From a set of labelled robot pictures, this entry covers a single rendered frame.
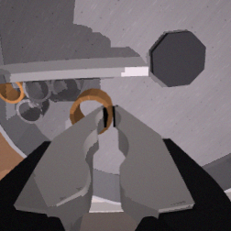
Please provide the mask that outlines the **bronze bushing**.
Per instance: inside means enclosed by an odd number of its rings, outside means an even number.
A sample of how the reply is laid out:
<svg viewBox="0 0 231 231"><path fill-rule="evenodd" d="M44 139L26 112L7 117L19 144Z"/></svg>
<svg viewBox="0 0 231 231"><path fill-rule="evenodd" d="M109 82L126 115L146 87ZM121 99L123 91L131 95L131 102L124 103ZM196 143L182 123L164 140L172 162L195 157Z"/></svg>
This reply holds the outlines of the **bronze bushing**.
<svg viewBox="0 0 231 231"><path fill-rule="evenodd" d="M112 124L113 119L113 104L112 100L109 97L109 95L100 90L100 89L88 89L82 92L78 98L73 103L71 110L70 110L70 120L72 124L75 124L82 118L84 118L84 114L81 111L80 103L87 100L95 100L101 104L103 104L104 107L106 107L108 118L107 118L107 125L106 127L100 132L100 134L104 133ZM99 134L99 135L100 135Z"/></svg>
<svg viewBox="0 0 231 231"><path fill-rule="evenodd" d="M10 104L16 104L26 96L22 88L23 82L16 83L19 86L21 92L16 91L10 82L0 84L0 97Z"/></svg>

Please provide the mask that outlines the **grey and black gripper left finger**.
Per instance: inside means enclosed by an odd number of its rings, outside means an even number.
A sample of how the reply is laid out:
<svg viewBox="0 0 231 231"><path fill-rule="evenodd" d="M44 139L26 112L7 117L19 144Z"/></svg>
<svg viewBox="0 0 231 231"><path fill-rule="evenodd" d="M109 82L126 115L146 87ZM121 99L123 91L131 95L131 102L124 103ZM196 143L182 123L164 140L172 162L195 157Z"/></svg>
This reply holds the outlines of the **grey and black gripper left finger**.
<svg viewBox="0 0 231 231"><path fill-rule="evenodd" d="M65 231L80 231L92 203L94 153L107 118L106 107L96 108L7 173L0 181L0 231L42 231L50 216Z"/></svg>

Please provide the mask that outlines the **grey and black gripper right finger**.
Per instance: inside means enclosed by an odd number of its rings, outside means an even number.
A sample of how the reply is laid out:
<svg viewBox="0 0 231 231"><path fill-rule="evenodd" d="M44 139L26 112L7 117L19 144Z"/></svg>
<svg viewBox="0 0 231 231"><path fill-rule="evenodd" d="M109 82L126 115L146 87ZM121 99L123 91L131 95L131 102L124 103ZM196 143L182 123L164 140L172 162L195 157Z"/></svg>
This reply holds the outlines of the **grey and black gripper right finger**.
<svg viewBox="0 0 231 231"><path fill-rule="evenodd" d="M231 231L230 199L188 154L117 104L113 124L126 157L121 207L137 225L155 216L159 231Z"/></svg>

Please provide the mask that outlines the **grey metal bushing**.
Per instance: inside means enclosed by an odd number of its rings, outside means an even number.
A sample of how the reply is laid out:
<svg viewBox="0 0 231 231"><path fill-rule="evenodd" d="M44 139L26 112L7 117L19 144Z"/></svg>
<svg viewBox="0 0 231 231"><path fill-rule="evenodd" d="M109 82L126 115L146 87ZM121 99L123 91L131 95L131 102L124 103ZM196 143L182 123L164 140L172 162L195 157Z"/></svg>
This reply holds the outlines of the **grey metal bushing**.
<svg viewBox="0 0 231 231"><path fill-rule="evenodd" d="M75 99L83 88L84 78L75 78L73 79L77 83L77 87L74 90L70 90L62 86L61 80L51 80L50 88L56 97L63 101L71 101Z"/></svg>
<svg viewBox="0 0 231 231"><path fill-rule="evenodd" d="M28 102L36 105L39 111L33 110ZM43 116L46 114L48 109L50 108L49 99L44 102L35 102L30 100L27 96L25 96L18 104L16 105L17 115L25 122L29 124L36 124L39 122Z"/></svg>
<svg viewBox="0 0 231 231"><path fill-rule="evenodd" d="M44 82L47 84L49 88L48 91L40 90L35 84L35 81L23 82L22 88L23 88L24 94L30 100L35 101L35 102L44 102L48 100L52 94L52 90L50 88L51 80L46 80Z"/></svg>

